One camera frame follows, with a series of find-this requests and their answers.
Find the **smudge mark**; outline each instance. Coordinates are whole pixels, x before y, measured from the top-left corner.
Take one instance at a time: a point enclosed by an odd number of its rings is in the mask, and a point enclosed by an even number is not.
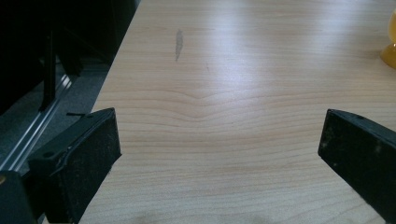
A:
[[[176,62],[180,57],[181,49],[183,49],[183,31],[179,29],[176,34]]]

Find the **light wood tabletop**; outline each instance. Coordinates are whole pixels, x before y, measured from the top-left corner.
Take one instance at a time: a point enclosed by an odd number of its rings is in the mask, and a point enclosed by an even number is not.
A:
[[[319,156],[328,108],[396,130],[391,0],[143,0],[93,111],[122,156],[80,223],[381,223]]]

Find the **wood grain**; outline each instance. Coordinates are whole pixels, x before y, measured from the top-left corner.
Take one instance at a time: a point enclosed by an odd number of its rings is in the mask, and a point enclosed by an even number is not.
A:
[[[123,155],[81,223],[384,223],[317,152],[328,108],[396,130],[394,8],[142,1],[94,107]]]

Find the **black plastic part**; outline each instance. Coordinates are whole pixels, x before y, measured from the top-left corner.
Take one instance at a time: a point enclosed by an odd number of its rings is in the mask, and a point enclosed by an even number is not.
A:
[[[47,220],[78,223],[120,155],[114,108],[82,117],[32,154],[30,172],[44,183]]]
[[[396,223],[396,132],[329,109],[319,156],[388,223]]]
[[[0,172],[0,211],[0,223],[36,223],[18,172]]]

